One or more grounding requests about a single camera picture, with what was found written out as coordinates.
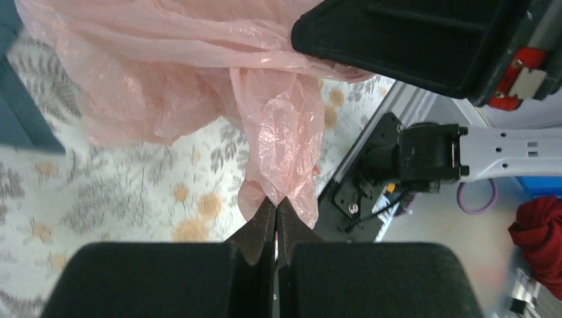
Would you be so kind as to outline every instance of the red clip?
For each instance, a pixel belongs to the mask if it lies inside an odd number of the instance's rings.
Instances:
[[[517,80],[522,68],[535,70],[541,66],[546,57],[546,52],[535,48],[521,48],[517,51],[511,64],[509,65],[500,85],[496,89],[496,96],[492,97],[488,105],[503,111],[514,111],[519,107],[520,100],[517,97],[510,97],[509,90]]]

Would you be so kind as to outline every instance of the screw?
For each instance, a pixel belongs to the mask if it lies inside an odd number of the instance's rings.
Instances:
[[[523,61],[514,60],[513,63],[511,63],[511,66],[513,66],[514,68],[522,68],[523,67]]]
[[[349,213],[351,214],[355,214],[359,212],[359,206],[357,205],[357,203],[350,204],[348,208],[349,208]]]

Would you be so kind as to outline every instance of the pink plastic bag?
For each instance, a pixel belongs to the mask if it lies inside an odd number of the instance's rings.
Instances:
[[[219,116],[250,146],[239,206],[285,196],[310,227],[323,103],[316,78],[370,74],[295,52],[290,31],[320,0],[17,0],[82,88],[94,143],[171,144]]]

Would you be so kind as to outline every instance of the black bracket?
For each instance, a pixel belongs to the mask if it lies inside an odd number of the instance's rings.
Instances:
[[[379,218],[362,223],[350,233],[350,222],[372,213],[385,183],[396,178],[395,159],[398,135],[404,127],[393,113],[379,120],[364,145],[357,143],[348,156],[358,153],[349,169],[336,182],[328,182],[318,198],[319,219],[314,231],[324,240],[373,242],[383,226]]]

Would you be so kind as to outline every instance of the red cloth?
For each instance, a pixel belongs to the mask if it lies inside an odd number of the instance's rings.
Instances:
[[[562,300],[562,201],[540,197],[522,204],[509,233],[536,280]]]

